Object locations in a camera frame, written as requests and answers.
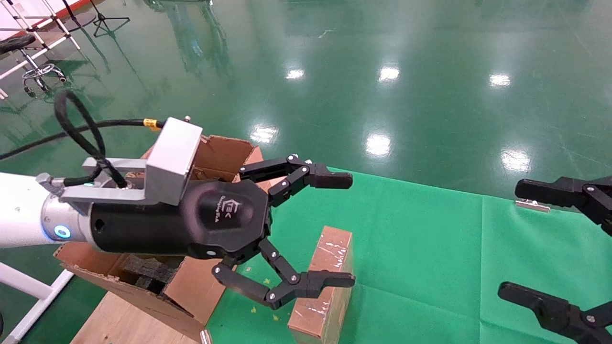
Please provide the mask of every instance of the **green fabric backdrop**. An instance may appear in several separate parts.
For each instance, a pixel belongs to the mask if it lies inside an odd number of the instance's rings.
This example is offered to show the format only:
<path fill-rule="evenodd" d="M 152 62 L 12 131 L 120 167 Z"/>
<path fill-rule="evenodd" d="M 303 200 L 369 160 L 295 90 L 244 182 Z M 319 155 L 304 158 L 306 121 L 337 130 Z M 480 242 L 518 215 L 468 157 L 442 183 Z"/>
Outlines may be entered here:
<path fill-rule="evenodd" d="M 582 214 L 355 173 L 350 190 L 305 189 L 275 209 L 271 241 L 304 271 L 324 225 L 354 235 L 340 343 L 573 343 L 498 298 L 505 280 L 583 309 L 612 300 L 612 238 Z M 279 282 L 260 257 L 239 271 Z M 227 291 L 208 328 L 215 343 L 292 343 L 292 309 Z"/>

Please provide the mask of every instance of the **wooden board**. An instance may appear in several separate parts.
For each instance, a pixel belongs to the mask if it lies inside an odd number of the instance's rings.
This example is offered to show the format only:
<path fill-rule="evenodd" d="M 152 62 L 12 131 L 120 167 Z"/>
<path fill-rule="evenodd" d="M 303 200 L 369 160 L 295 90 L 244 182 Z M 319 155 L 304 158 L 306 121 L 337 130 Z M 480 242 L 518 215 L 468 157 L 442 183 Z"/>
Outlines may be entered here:
<path fill-rule="evenodd" d="M 199 344 L 108 292 L 70 344 Z"/>

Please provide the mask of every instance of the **small metal plate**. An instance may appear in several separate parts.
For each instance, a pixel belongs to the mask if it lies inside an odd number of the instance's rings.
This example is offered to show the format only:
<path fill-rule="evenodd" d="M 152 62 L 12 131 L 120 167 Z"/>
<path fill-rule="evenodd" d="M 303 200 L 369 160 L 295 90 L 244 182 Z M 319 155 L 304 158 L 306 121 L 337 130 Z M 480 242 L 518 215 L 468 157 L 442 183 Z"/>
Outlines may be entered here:
<path fill-rule="evenodd" d="M 537 210 L 541 212 L 550 212 L 550 207 L 538 204 L 537 201 L 516 200 L 514 201 L 514 204 L 516 204 L 516 206 L 521 207 L 521 208 L 527 208 L 527 209 Z"/>

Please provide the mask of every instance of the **small cardboard box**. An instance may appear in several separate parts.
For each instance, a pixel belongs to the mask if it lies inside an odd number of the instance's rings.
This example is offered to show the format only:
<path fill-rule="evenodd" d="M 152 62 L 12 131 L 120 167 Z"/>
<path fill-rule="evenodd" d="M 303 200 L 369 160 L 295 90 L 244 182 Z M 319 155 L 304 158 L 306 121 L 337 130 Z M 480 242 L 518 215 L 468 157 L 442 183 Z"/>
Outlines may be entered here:
<path fill-rule="evenodd" d="M 143 155 L 146 159 L 151 149 Z M 262 161 L 259 147 L 248 141 L 203 136 L 193 159 L 192 179 L 238 181 L 239 168 Z M 259 183 L 268 190 L 270 182 Z M 212 276 L 218 260 L 185 257 L 160 294 L 133 285 L 122 271 L 127 254 L 100 252 L 83 242 L 68 242 L 55 252 L 61 266 L 75 275 L 112 291 L 191 339 L 199 342 L 202 331 L 221 299 L 225 287 Z"/>
<path fill-rule="evenodd" d="M 325 226 L 308 270 L 353 273 L 352 233 Z M 298 344 L 337 344 L 352 288 L 325 288 L 297 299 L 287 326 Z"/>

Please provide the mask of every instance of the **open cardboard box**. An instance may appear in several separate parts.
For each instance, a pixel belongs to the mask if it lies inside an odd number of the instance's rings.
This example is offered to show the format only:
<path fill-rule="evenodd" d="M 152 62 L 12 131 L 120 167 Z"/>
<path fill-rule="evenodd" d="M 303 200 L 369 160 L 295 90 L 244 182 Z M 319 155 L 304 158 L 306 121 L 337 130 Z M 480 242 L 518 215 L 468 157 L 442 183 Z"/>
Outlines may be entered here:
<path fill-rule="evenodd" d="M 151 149 L 143 155 L 146 159 Z M 202 136 L 193 159 L 192 179 L 239 181 L 239 168 L 262 161 L 259 147 L 248 141 L 222 136 Z M 273 181 L 258 185 L 268 190 Z M 100 252 L 83 242 L 68 242 L 54 256 L 61 266 L 83 279 L 112 291 L 178 332 L 199 341 L 202 331 L 221 299 L 225 287 L 213 276 L 219 260 L 185 257 L 160 294 L 139 288 L 132 275 L 122 271 L 127 254 Z"/>

